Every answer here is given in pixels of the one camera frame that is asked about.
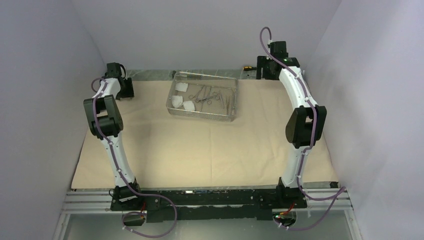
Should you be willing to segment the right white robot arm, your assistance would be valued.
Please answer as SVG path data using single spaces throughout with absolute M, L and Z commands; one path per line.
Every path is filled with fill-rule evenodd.
M 285 126 L 285 137 L 291 145 L 286 169 L 280 178 L 282 190 L 275 194 L 276 203 L 289 207 L 296 197 L 305 197 L 303 173 L 309 153 L 321 139 L 327 109 L 318 105 L 303 78 L 295 57 L 289 57 L 285 41 L 268 40 L 261 44 L 265 56 L 257 57 L 257 79 L 280 81 L 289 97 L 292 112 Z

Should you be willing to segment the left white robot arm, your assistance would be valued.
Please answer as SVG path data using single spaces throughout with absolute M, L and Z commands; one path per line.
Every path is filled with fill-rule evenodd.
M 92 98 L 83 101 L 83 107 L 89 130 L 104 146 L 112 167 L 115 187 L 110 194 L 110 209 L 137 211 L 144 203 L 144 196 L 138 192 L 140 187 L 124 150 L 124 122 L 116 103 L 134 97 L 132 79 L 121 63 L 110 62 L 105 74 L 97 81 L 98 90 Z

